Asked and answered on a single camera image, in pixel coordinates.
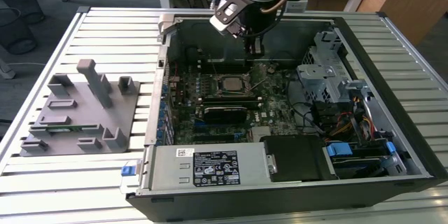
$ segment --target barcode sticker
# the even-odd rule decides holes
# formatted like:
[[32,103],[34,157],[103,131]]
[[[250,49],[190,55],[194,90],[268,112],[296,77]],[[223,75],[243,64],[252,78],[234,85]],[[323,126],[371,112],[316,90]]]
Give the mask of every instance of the barcode sticker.
[[178,149],[176,157],[192,157],[195,153],[195,149]]

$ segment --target green circuit board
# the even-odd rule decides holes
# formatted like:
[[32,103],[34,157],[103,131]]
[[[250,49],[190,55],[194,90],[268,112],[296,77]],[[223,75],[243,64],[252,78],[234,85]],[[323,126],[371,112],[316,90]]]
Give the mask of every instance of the green circuit board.
[[[175,102],[175,111],[179,120],[175,123],[175,144],[211,144],[222,143],[222,140],[214,140],[215,136],[234,135],[232,143],[254,142],[252,128],[259,126],[270,127],[272,135],[298,134],[298,127],[294,114],[287,103],[284,94],[287,84],[288,70],[275,70],[268,63],[258,63],[248,73],[240,74],[203,74],[188,69],[188,73],[176,84],[176,95],[182,95]],[[242,89],[251,89],[248,93],[258,101],[258,108],[247,111],[247,118],[242,124],[206,124],[203,121],[204,109],[200,105],[199,98],[219,98],[240,95],[235,93],[220,93],[220,84],[216,80],[224,78],[240,78],[242,82],[247,81],[247,86],[242,85]],[[198,136],[214,136],[208,141],[196,141]]]

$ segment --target aluminum slotted table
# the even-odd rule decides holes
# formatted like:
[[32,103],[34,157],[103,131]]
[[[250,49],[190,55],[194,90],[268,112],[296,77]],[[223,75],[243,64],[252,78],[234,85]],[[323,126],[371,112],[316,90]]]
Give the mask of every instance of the aluminum slotted table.
[[[91,8],[79,12],[31,90],[0,143],[2,223],[151,223],[128,204],[120,190],[120,169],[143,157],[158,54],[159,16],[211,14],[195,9]],[[374,13],[310,12],[342,16],[380,70],[436,155],[448,167],[448,86],[388,18]],[[96,61],[96,71],[110,81],[126,74],[143,83],[130,152],[122,154],[20,157],[30,123],[39,116],[55,73],[84,81],[76,71],[80,59]],[[352,61],[355,72],[359,68]],[[447,183],[400,195],[371,208],[242,217],[188,223],[444,223],[448,214]]]

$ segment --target white cable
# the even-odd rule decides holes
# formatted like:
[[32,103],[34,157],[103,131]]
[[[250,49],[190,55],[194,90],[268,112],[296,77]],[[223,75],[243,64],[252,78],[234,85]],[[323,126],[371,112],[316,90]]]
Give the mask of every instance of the white cable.
[[35,62],[10,63],[7,65],[42,65],[42,66],[47,66],[47,64],[44,64],[44,63],[35,63]]

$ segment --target gray plastic block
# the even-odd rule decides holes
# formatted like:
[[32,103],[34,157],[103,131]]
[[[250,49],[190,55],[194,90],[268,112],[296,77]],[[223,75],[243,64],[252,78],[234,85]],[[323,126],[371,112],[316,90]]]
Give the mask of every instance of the gray plastic block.
[[55,74],[47,86],[56,97],[67,97],[70,95],[66,88],[74,86],[74,83],[66,74]]
[[48,108],[52,110],[56,109],[72,109],[76,108],[78,103],[74,99],[62,99],[62,100],[54,100],[48,102]]
[[131,76],[122,76],[119,79],[119,89],[123,95],[136,94],[138,90],[134,85]]
[[71,118],[67,115],[59,116],[43,116],[39,120],[39,123],[43,125],[67,125],[71,123]]
[[83,127],[82,130],[88,135],[98,135],[98,134],[103,134],[104,132],[104,128],[100,124],[98,124],[96,127]]
[[102,149],[103,145],[96,137],[82,137],[78,139],[78,146],[86,151],[96,151]]
[[[99,79],[102,79],[103,85],[110,83],[102,76],[99,76]],[[48,144],[48,148],[44,152],[28,152],[27,150],[34,149],[32,147],[26,147],[20,155],[52,156],[126,152],[130,146],[131,126],[140,83],[135,81],[134,86],[136,90],[135,94],[122,95],[119,82],[110,83],[108,96],[114,103],[111,108],[103,108],[87,82],[75,82],[72,86],[66,87],[70,99],[60,99],[55,94],[51,94],[38,118],[47,118],[44,119],[44,123],[50,118],[55,120],[58,117],[68,117],[72,121],[64,125],[42,124],[40,121],[36,121],[35,125],[31,126],[31,135],[27,141],[43,140]],[[76,101],[76,106],[70,106],[72,100]],[[110,129],[110,132],[106,134],[106,140],[103,140],[106,128]],[[102,148],[88,149],[88,147],[84,148],[84,144],[80,147],[80,138],[96,138]]]
[[123,148],[128,144],[128,138],[123,134],[122,129],[118,128],[115,134],[112,135],[111,130],[108,128],[104,129],[103,140],[107,146],[112,148]]
[[112,107],[112,100],[107,92],[107,88],[102,83],[99,74],[95,71],[95,61],[92,59],[82,59],[78,62],[78,72],[84,74],[87,82],[90,83],[90,88],[96,95],[98,100],[104,108]]
[[111,92],[111,83],[107,80],[106,74],[100,74],[99,76],[100,76],[100,81],[102,81],[102,84],[106,88],[106,91],[110,93]]
[[47,129],[34,129],[34,127],[31,127],[30,133],[35,137],[51,137],[51,133]]
[[48,144],[39,139],[23,141],[20,147],[30,153],[43,153],[48,149]]

